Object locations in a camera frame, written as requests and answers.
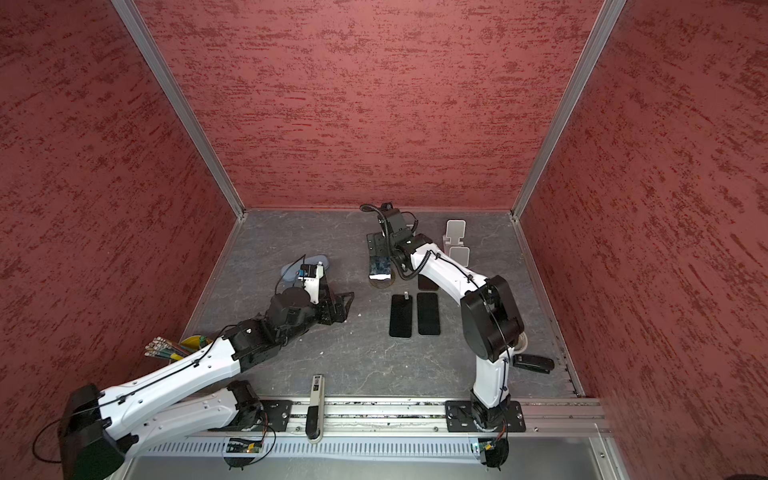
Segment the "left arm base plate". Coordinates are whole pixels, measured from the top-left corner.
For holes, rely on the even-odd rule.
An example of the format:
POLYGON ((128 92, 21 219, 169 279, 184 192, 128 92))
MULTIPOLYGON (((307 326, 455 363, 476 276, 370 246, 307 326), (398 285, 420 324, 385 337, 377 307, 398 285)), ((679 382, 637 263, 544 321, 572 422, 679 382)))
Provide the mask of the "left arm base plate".
POLYGON ((257 416, 258 429, 271 427, 277 433, 286 432, 294 402, 287 399, 262 399, 261 413, 257 416))

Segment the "black phone stand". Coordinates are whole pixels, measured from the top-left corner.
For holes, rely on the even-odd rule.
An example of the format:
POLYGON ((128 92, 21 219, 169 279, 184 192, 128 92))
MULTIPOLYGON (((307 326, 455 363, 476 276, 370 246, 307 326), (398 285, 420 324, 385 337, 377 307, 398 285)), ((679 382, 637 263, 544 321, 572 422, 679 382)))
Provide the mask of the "black phone stand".
POLYGON ((405 292, 394 294, 390 304, 389 335, 394 338, 412 336, 413 298, 405 292))

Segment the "black phone with sticker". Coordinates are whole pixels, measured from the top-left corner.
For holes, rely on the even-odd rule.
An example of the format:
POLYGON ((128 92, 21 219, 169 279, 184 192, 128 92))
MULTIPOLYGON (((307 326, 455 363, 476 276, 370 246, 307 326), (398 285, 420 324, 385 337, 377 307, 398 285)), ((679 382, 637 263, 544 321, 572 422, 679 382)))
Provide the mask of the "black phone with sticker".
POLYGON ((417 285, 420 291, 425 292, 436 292, 440 289, 434 281, 423 274, 417 276, 417 285))

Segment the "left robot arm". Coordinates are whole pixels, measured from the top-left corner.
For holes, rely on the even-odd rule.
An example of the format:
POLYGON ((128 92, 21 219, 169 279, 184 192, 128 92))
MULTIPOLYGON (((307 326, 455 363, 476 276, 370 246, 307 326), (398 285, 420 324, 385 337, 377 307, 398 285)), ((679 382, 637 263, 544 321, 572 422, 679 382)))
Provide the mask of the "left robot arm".
POLYGON ((312 326, 344 322, 354 295, 321 285, 312 298, 290 287, 264 314, 227 325, 201 350, 141 378, 104 390, 74 391, 58 427, 66 479, 105 479, 156 445, 205 430, 264 436, 269 417, 239 374, 274 358, 312 326))

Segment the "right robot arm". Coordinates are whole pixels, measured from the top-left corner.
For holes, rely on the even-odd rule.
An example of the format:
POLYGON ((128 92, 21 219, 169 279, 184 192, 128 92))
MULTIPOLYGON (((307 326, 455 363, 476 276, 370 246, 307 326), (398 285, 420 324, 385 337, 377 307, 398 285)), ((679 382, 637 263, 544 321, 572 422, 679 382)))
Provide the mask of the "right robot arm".
POLYGON ((527 347, 509 283, 499 275, 486 277, 460 265, 410 227, 404 213, 390 203, 363 204, 360 210, 377 216, 384 252, 402 279, 422 275, 460 306, 463 336, 476 356, 470 396, 473 421, 482 431, 502 430, 510 400, 511 360, 527 347))

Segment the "white phone stand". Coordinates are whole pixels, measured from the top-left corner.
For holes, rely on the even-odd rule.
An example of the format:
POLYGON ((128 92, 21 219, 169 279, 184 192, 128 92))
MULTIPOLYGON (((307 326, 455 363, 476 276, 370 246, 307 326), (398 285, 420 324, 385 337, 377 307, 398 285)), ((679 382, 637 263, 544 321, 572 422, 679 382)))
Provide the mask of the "white phone stand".
POLYGON ((470 254, 471 250, 466 246, 450 246, 448 249, 449 257, 465 268, 469 267, 470 254))
POLYGON ((443 235, 443 250, 449 253, 452 248, 463 248, 463 239, 466 236, 466 221, 463 219, 450 219, 446 222, 443 235))

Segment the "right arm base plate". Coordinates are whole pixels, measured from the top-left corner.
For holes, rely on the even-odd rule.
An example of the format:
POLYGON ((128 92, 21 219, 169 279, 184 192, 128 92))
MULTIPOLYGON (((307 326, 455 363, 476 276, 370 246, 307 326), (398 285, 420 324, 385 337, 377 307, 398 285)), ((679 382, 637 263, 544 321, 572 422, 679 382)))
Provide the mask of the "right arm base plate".
POLYGON ((486 408, 479 401, 449 400, 445 402, 445 418, 451 433, 524 433, 527 430, 521 404, 509 399, 493 408, 486 408))

